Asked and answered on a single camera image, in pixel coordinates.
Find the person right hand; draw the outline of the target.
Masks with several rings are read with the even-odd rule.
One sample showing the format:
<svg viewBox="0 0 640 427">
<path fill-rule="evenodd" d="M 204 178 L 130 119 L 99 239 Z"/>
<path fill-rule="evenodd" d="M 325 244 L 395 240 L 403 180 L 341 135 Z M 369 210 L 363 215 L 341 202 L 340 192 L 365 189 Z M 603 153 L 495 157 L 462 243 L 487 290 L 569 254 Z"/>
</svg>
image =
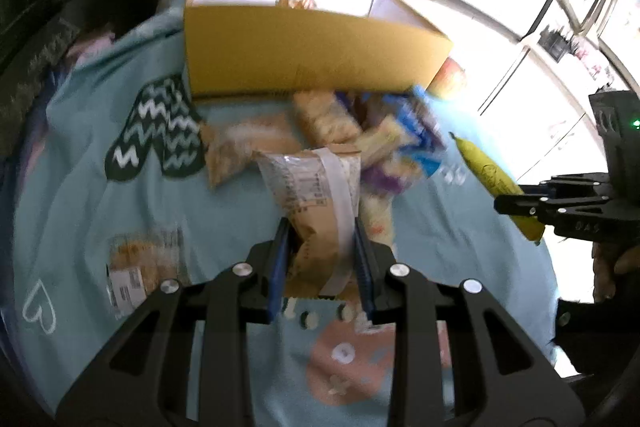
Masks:
<svg viewBox="0 0 640 427">
<path fill-rule="evenodd" d="M 639 270 L 639 246 L 624 249 L 613 244 L 593 243 L 593 292 L 596 303 L 612 299 L 624 275 Z"/>
</svg>

